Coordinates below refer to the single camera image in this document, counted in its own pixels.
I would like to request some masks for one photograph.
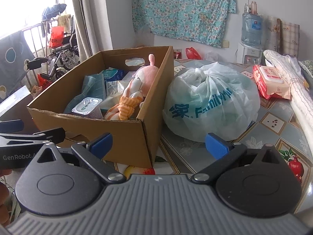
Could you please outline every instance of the teal floral fabric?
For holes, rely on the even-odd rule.
[[[147,25],[157,35],[220,48],[236,0],[133,0],[132,11],[135,31]]]

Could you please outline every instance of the plush toy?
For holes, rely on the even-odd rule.
[[[147,96],[149,89],[157,75],[158,67],[154,66],[155,58],[153,54],[149,55],[150,65],[141,67],[125,88],[120,102],[110,108],[104,116],[108,120],[128,120],[134,113],[135,108]]]

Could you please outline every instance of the red and white package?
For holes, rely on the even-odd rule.
[[[277,68],[267,66],[253,66],[253,76],[259,93],[269,100],[271,97],[290,99],[289,84],[279,75]]]

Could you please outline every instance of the yellow towel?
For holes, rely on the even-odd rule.
[[[58,16],[57,20],[58,20],[58,26],[63,26],[64,30],[67,33],[70,33],[71,15],[70,14],[60,15]]]

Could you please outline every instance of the blue package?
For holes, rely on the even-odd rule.
[[[114,68],[109,68],[104,71],[102,71],[104,81],[117,81],[122,80],[125,76],[125,73],[123,70],[118,70]]]

